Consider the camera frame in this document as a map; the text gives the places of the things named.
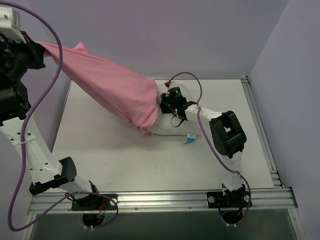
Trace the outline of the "white pillow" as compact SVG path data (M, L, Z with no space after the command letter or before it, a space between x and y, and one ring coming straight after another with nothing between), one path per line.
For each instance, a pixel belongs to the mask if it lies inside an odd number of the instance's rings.
M161 136L186 136L187 134L192 135L201 135L201 129L199 124L196 121L184 121L180 126L177 126L180 123L180 119L174 117L171 113L162 113L160 104L161 104L161 94L166 93L168 88L165 86L164 80L156 80L157 85L157 98L156 106L158 108L158 115L153 124L147 130L152 134L157 134Z

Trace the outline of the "pink floral pillowcase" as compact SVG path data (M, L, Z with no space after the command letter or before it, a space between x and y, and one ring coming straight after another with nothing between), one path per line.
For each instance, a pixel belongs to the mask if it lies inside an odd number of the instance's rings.
M158 117L158 86L120 64L88 53L85 45L62 49L61 70L113 115L148 134Z

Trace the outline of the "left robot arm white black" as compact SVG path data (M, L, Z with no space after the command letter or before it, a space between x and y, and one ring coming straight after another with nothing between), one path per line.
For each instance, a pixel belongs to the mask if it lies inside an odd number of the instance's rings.
M57 159L39 132L21 82L27 70L45 68L45 49L24 32L0 29L0 131L22 157L23 170L29 170L30 193L35 196L49 189L85 193L83 204L90 210L100 206L96 186L77 175L71 157Z

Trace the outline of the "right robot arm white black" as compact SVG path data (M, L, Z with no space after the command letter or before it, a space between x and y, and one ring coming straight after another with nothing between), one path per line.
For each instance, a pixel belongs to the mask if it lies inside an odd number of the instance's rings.
M233 111L218 112L200 107L199 101L188 101L180 87L166 83L160 94L160 109L163 116L169 114L178 118L173 129L180 129L184 123L199 125L214 156L225 169L222 182L222 200L227 206L240 201L240 194L246 189L241 174L242 153L247 141L246 134Z

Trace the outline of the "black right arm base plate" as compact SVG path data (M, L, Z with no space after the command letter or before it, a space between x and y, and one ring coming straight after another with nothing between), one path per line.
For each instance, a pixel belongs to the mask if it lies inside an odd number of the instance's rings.
M208 207L212 209L244 208L248 205L249 192L214 191L207 192L206 198Z

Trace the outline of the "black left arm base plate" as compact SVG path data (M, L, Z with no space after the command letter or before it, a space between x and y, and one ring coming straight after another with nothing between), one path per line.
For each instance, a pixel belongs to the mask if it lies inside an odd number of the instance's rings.
M105 197L98 195L87 195L85 197L72 200L72 211L97 211L97 210L116 210L115 203L118 201L118 195L115 193L104 194Z

